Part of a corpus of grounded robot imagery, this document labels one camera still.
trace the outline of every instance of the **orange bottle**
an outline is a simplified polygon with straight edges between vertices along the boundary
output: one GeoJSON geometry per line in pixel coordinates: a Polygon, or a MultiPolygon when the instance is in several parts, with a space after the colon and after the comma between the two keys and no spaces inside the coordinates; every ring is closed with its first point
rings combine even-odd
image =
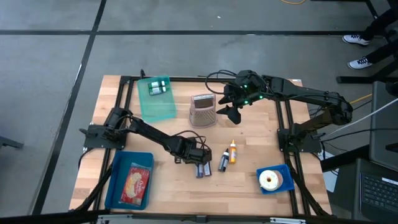
{"type": "Polygon", "coordinates": [[[234,164],[235,162],[236,162],[236,145],[235,145],[235,140],[232,140],[232,143],[229,146],[229,163],[234,164]]]}

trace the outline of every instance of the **pants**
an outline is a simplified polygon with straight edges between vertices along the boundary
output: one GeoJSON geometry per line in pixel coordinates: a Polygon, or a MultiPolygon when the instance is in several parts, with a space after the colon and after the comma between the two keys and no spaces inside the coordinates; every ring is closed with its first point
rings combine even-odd
{"type": "MultiPolygon", "coordinates": [[[[397,16],[393,10],[388,10],[375,19],[368,28],[361,34],[364,40],[372,40],[374,35],[380,30],[385,29],[389,24],[397,20],[397,16]]],[[[391,45],[387,44],[374,52],[368,54],[366,58],[370,63],[378,63],[386,57],[392,55],[398,49],[398,39],[393,41],[391,45]]]]}

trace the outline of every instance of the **metal grater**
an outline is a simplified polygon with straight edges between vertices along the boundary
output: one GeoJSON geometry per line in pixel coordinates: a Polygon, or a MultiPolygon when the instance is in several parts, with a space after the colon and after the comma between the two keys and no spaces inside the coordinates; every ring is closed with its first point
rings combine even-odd
{"type": "Polygon", "coordinates": [[[193,128],[207,128],[217,123],[215,94],[191,97],[189,122],[193,128]]]}

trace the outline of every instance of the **blue plastic tray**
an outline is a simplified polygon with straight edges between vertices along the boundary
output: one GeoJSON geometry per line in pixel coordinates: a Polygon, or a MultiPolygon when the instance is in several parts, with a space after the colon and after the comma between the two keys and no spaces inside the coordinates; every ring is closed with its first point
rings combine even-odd
{"type": "Polygon", "coordinates": [[[274,193],[277,193],[277,192],[283,192],[283,191],[286,191],[286,190],[293,190],[294,189],[293,179],[292,179],[292,176],[290,176],[289,167],[286,164],[258,169],[256,171],[257,180],[259,179],[260,174],[262,173],[262,171],[265,171],[265,170],[277,170],[277,171],[279,171],[280,174],[282,175],[282,177],[284,178],[284,182],[282,183],[282,185],[278,189],[276,189],[274,191],[268,191],[266,189],[263,189],[260,186],[262,194],[274,194],[274,193]]]}
{"type": "Polygon", "coordinates": [[[108,192],[106,193],[105,207],[130,210],[145,209],[149,199],[150,183],[152,182],[153,169],[154,155],[152,153],[116,151],[113,159],[111,180],[109,181],[108,192]],[[124,183],[126,182],[126,178],[129,174],[132,162],[144,167],[148,167],[150,169],[148,186],[146,188],[141,206],[119,202],[122,196],[124,183]]]}

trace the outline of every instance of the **green plastic box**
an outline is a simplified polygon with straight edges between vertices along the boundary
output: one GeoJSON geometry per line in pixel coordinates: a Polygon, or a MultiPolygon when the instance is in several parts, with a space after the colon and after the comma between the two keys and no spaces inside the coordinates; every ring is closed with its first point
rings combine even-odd
{"type": "Polygon", "coordinates": [[[168,75],[144,78],[138,81],[137,86],[141,114],[144,121],[156,122],[176,117],[177,109],[168,75]],[[150,95],[148,84],[161,81],[165,82],[167,91],[157,95],[150,95]]]}

